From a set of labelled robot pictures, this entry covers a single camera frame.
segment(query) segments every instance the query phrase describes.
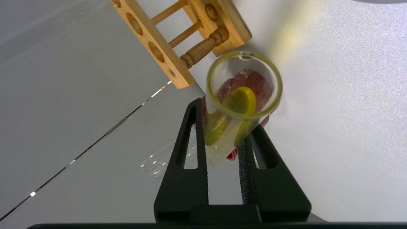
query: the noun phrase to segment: yellow object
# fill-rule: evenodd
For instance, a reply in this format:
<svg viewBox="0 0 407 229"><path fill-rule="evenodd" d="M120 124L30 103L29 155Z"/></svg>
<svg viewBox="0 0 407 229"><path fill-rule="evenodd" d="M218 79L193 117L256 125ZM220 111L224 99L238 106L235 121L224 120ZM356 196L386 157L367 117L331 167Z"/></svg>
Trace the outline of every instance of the yellow object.
<svg viewBox="0 0 407 229"><path fill-rule="evenodd" d="M234 112L251 115L256 112L256 95L248 87L238 87L229 94L222 105ZM205 115L205 125L207 126L204 129L205 144L207 146L215 144L223 135L231 120L231 117L219 111L215 111L212 114L207 113ZM238 124L239 128L236 133L235 145L239 144L247 136L246 132L250 123L251 121L249 120L242 120Z"/></svg>

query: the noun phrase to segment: clear plastic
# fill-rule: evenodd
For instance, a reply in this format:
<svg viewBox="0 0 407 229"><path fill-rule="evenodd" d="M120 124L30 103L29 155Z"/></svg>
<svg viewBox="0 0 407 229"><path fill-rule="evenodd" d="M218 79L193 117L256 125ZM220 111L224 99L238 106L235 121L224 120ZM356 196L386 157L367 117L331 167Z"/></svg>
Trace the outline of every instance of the clear plastic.
<svg viewBox="0 0 407 229"><path fill-rule="evenodd" d="M197 132L195 127L191 127L189 135L188 150L185 158L185 169L193 169L197 165ZM168 162L174 149L175 142L160 146L158 149L148 154L140 167L142 171L147 172L152 179L162 179L167 170Z"/></svg>

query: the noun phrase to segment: red object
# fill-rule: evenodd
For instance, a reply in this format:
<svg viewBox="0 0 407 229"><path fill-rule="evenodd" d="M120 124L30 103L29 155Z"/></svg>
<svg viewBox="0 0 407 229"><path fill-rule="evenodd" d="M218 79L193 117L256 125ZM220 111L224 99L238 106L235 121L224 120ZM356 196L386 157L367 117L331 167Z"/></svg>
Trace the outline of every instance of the red object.
<svg viewBox="0 0 407 229"><path fill-rule="evenodd" d="M256 95L256 112L260 112L266 105L273 93L273 89L266 82L266 79L258 72L251 69L244 69L240 71L235 77L226 80L225 83L219 88L216 93L218 100L223 103L229 94L236 90L238 87L248 87ZM202 98L202 117L205 119L206 111L206 99ZM262 126L265 126L269 122L269 115L261 122ZM226 159L234 161L237 157L238 151L234 149Z"/></svg>

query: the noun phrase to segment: wooden dowel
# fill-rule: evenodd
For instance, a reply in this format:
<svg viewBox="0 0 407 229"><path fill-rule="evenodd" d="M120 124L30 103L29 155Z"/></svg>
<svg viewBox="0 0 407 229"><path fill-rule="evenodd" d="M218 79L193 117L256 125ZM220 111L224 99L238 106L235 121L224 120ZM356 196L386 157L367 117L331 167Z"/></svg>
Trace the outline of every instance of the wooden dowel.
<svg viewBox="0 0 407 229"><path fill-rule="evenodd" d="M157 25L158 23L164 21L164 19L168 18L173 13L177 12L179 9L186 6L187 4L188 4L187 0L180 0L176 2L174 5L162 11L161 13L157 14L155 17L151 19L151 21L153 22L154 25Z"/></svg>
<svg viewBox="0 0 407 229"><path fill-rule="evenodd" d="M221 45L228 39L229 31L225 27L219 26L208 38L192 47L180 59L187 68L191 68L192 65L198 63L198 61L210 53L214 47Z"/></svg>
<svg viewBox="0 0 407 229"><path fill-rule="evenodd" d="M169 42L171 48L175 48L177 45L179 45L181 42L183 42L186 38L191 36L193 33L195 33L199 28L201 28L202 22L197 21L195 24L193 24L191 27L186 29L184 32L179 34L176 38L174 38L172 41Z"/></svg>

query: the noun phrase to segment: wooden test tube rack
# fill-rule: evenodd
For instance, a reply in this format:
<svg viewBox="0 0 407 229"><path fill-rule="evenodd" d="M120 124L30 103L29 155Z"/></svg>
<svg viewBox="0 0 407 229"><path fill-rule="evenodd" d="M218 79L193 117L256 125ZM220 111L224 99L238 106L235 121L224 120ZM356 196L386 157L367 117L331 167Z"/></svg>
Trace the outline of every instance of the wooden test tube rack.
<svg viewBox="0 0 407 229"><path fill-rule="evenodd" d="M179 0L153 18L147 16L136 0L111 0L111 3L178 89L195 82L188 69L208 53L222 55L251 38L230 0ZM156 25L181 8L193 25L167 42ZM178 57L173 48L196 31L204 40Z"/></svg>

